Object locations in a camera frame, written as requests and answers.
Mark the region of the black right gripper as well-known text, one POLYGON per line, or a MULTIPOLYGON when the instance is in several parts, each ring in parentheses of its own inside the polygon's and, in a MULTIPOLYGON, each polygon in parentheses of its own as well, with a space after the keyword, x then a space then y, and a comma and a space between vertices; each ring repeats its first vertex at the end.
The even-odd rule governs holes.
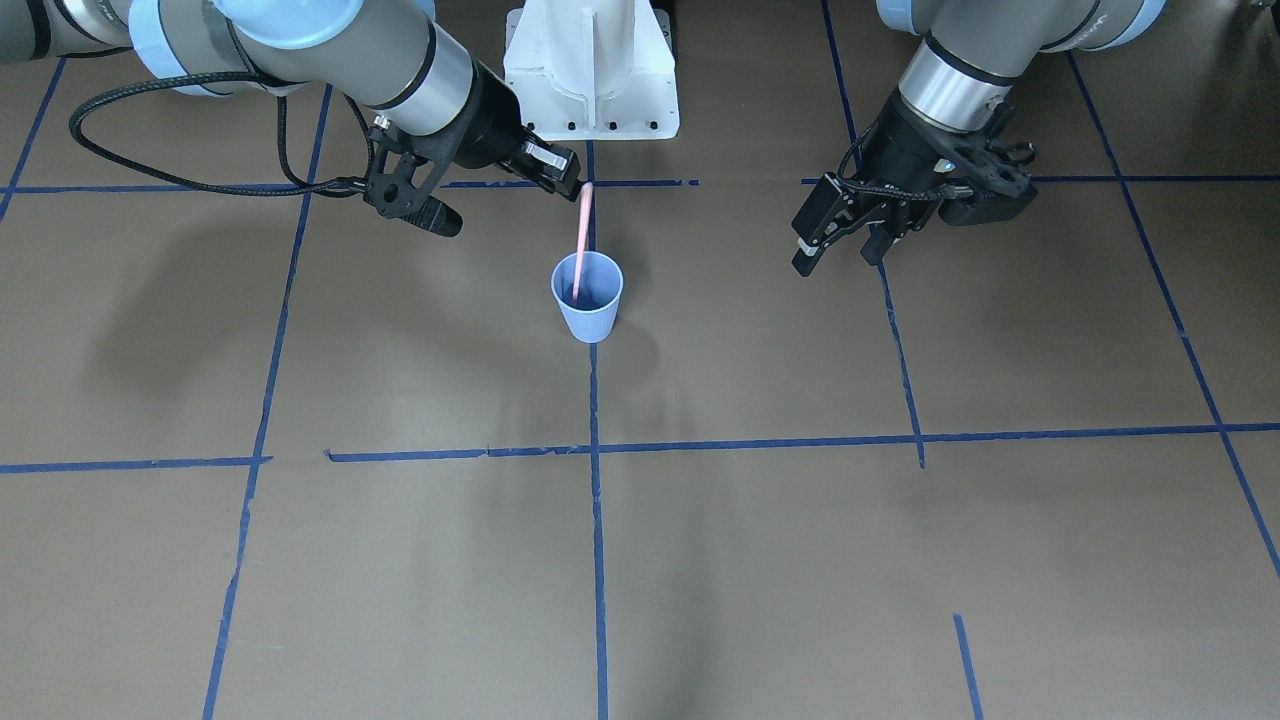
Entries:
POLYGON ((472 79, 461 113, 444 129, 411 135, 392 123, 367 132, 374 159, 364 179, 362 200, 384 218, 456 237, 463 218, 433 197, 434 188, 453 165, 499 167, 562 199, 577 199, 581 193, 577 154, 564 145, 531 138, 520 119, 516 95, 484 63, 472 64, 472 79))

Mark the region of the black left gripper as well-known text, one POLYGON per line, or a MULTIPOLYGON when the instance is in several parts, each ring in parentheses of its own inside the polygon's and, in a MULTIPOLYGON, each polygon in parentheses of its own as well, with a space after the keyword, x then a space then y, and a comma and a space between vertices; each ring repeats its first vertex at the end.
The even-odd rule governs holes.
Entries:
POLYGON ((920 231, 938 209, 950 225, 1011 220, 1038 196, 1025 165, 1033 143, 1005 143, 1000 133, 1015 109, 997 101, 975 131, 943 129, 922 118, 900 92, 846 151, 838 177, 826 172, 791 220, 797 237, 792 266, 809 277, 827 249, 867 225, 861 259, 878 266, 908 233, 920 231), (863 193, 851 184, 891 187, 922 197, 863 193))

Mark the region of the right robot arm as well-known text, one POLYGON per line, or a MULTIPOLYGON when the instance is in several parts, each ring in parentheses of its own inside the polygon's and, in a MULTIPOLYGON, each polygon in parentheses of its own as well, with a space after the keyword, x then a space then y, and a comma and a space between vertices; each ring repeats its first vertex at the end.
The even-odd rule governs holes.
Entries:
POLYGON ((259 88, 278 97, 325 83, 362 123, 361 177, 314 183, 291 177, 289 193, 358 195, 380 215, 453 237, 461 215, 434 196, 451 167, 498 167, 575 201, 580 163, 521 119, 515 92, 439 26, 425 1, 5 1, 3 63, 136 53, 150 81, 83 102, 73 138, 91 152, 192 190, 209 184, 132 161, 90 140, 87 117, 110 102, 163 88, 225 97, 259 88))

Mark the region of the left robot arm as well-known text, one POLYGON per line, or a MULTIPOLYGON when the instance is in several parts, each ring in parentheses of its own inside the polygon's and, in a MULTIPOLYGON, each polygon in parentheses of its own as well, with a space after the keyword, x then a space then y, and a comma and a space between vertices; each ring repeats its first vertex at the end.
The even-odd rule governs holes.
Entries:
POLYGON ((1006 143, 1016 82, 1041 54, 1116 47, 1143 35, 1161 1, 879 1, 890 28, 920 44, 877 118, 824 173, 792 220, 792 265, 810 275, 859 229, 877 266, 931 219, 983 225, 1018 217, 1037 196, 1030 142, 1006 143))

